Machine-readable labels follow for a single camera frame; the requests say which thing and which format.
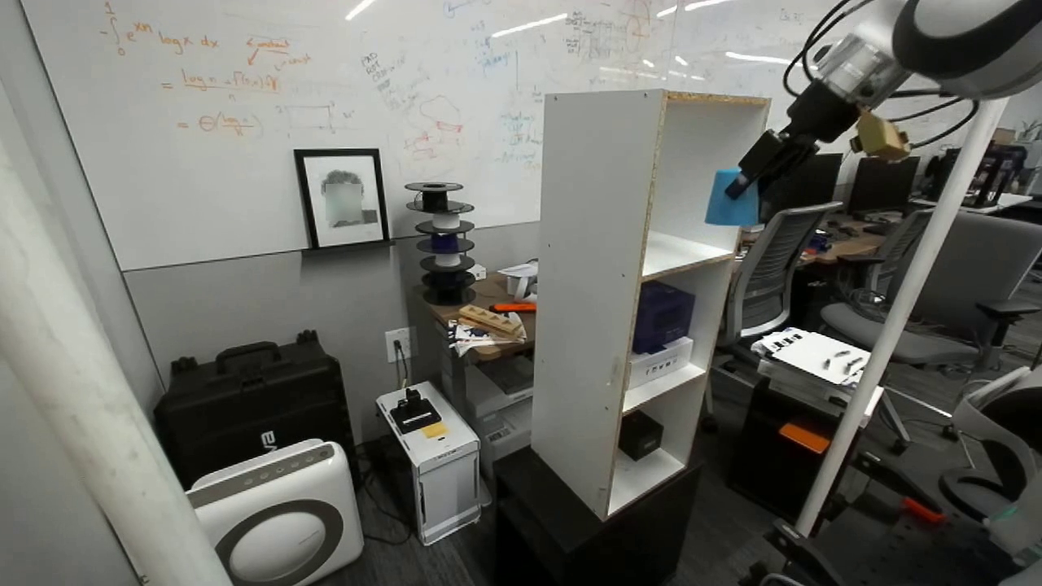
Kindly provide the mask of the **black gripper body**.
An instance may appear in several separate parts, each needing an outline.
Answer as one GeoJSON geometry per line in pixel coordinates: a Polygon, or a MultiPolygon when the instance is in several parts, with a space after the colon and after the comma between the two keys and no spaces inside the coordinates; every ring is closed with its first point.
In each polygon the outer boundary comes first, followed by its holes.
{"type": "Polygon", "coordinates": [[[825,82],[810,82],[788,107],[788,125],[765,131],[740,160],[740,169],[765,191],[774,181],[808,164],[820,145],[850,131],[857,118],[859,107],[854,102],[825,82]]]}

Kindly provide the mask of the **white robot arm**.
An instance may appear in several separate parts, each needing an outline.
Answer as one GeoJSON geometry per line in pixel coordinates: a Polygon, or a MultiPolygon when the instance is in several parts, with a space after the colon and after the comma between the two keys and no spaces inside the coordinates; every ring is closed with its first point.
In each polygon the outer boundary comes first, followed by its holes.
{"type": "Polygon", "coordinates": [[[810,68],[788,125],[747,150],[727,196],[765,191],[888,102],[910,76],[973,102],[1033,87],[1042,77],[1042,0],[879,0],[810,68]]]}

